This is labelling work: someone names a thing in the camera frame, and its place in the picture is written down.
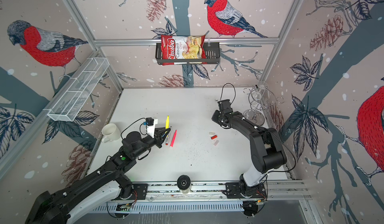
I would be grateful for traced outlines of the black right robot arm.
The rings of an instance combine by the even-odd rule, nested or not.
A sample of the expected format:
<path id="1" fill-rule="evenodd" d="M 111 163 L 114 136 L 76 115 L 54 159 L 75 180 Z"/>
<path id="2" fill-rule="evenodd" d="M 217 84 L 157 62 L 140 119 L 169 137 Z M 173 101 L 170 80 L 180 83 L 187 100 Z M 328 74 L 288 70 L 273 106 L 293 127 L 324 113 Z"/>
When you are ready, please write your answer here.
<path id="1" fill-rule="evenodd" d="M 250 141 L 253 165 L 240 176 L 240 193 L 245 198 L 262 195 L 262 179 L 287 163 L 283 143 L 274 128 L 264 128 L 246 119 L 242 113 L 235 112 L 229 99 L 218 101 L 219 109 L 212 121 L 225 129 L 235 129 Z"/>

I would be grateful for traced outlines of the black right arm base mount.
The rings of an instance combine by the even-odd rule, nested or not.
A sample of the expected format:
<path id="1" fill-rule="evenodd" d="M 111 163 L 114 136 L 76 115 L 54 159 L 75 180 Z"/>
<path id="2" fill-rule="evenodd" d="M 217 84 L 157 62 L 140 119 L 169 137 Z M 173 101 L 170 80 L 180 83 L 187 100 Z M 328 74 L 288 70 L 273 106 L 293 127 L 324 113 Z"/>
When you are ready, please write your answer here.
<path id="1" fill-rule="evenodd" d="M 267 197 L 267 192 L 263 184 L 248 187 L 243 181 L 225 183 L 225 189 L 222 193 L 228 199 L 265 199 Z"/>

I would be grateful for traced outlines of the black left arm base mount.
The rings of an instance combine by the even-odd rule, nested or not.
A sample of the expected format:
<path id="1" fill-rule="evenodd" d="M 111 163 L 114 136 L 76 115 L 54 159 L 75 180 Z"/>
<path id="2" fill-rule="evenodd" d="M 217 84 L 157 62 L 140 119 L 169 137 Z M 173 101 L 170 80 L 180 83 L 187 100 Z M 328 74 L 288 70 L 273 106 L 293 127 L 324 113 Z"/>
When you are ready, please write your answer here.
<path id="1" fill-rule="evenodd" d="M 145 200 L 148 191 L 148 184 L 145 183 L 133 183 L 130 186 L 124 187 L 120 190 L 119 195 L 114 201 L 120 200 Z"/>

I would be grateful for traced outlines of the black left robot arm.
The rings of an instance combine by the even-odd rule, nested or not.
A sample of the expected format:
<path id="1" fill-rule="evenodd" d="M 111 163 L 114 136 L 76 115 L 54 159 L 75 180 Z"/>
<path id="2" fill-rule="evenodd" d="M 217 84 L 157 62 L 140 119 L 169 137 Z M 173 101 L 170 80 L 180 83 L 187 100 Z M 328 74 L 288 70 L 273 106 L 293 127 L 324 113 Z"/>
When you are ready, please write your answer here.
<path id="1" fill-rule="evenodd" d="M 101 167 L 70 187 L 53 194 L 40 194 L 26 219 L 27 224 L 73 224 L 99 205 L 117 197 L 133 195 L 133 183 L 126 173 L 137 159 L 153 146 L 162 147 L 171 129 L 156 128 L 152 136 L 140 132 L 127 134 L 119 151 Z"/>

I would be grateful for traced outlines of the yellow highlighter pen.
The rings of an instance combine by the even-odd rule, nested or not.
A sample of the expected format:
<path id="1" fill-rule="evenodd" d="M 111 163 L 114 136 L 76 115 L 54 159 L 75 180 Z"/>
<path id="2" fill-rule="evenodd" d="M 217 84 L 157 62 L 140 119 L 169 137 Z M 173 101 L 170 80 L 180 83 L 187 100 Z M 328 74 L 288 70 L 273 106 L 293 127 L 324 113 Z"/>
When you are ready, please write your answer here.
<path id="1" fill-rule="evenodd" d="M 166 119 L 166 129 L 168 129 L 170 127 L 170 117 L 167 116 L 167 119 Z"/>

